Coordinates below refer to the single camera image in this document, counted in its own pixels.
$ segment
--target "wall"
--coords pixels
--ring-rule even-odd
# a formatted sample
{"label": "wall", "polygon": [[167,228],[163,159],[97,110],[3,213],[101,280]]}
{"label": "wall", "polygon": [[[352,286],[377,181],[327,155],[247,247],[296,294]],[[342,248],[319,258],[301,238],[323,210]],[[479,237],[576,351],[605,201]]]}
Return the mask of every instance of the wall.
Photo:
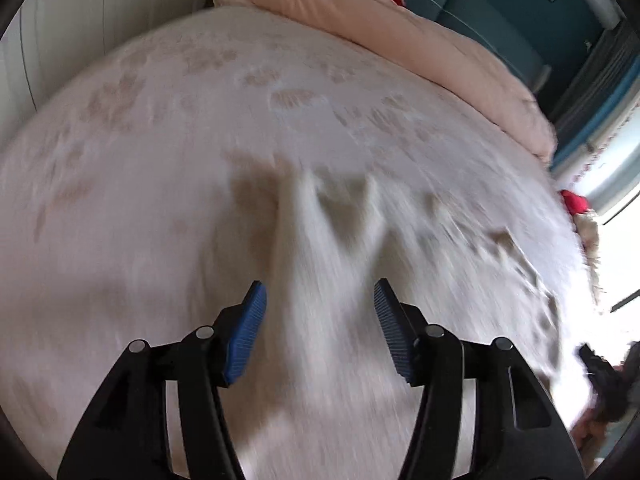
{"label": "wall", "polygon": [[584,0],[487,0],[551,65],[538,95],[548,112],[587,58],[585,41],[595,44],[602,26]]}

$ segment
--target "gray upholstered headboard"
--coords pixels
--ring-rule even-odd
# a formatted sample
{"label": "gray upholstered headboard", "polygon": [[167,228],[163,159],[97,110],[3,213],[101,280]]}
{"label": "gray upholstered headboard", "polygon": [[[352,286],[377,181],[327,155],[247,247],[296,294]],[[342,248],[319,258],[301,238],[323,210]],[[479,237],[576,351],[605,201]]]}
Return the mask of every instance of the gray upholstered headboard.
{"label": "gray upholstered headboard", "polygon": [[491,50],[537,93],[551,68],[504,17],[485,0],[405,0],[415,14],[455,30]]}

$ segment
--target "peach blanket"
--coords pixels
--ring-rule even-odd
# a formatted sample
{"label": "peach blanket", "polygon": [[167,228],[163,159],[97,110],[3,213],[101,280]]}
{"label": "peach blanket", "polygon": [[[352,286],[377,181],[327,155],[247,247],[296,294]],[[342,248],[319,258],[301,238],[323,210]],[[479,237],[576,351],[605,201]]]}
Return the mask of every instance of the peach blanket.
{"label": "peach blanket", "polygon": [[479,43],[392,0],[214,0],[255,6],[353,41],[466,101],[545,164],[556,148],[535,97]]}

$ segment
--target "bed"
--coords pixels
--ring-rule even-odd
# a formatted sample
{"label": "bed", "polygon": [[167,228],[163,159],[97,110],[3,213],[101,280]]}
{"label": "bed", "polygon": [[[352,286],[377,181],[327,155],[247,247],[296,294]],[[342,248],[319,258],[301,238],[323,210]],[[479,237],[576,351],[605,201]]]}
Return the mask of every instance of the bed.
{"label": "bed", "polygon": [[509,335],[571,421],[593,307],[526,86],[386,0],[215,1],[81,73],[3,155],[0,405],[28,450],[55,475],[130,340],[178,340],[254,279],[265,327],[223,396],[248,478],[397,475],[419,392],[377,326],[383,276],[461,338]]}

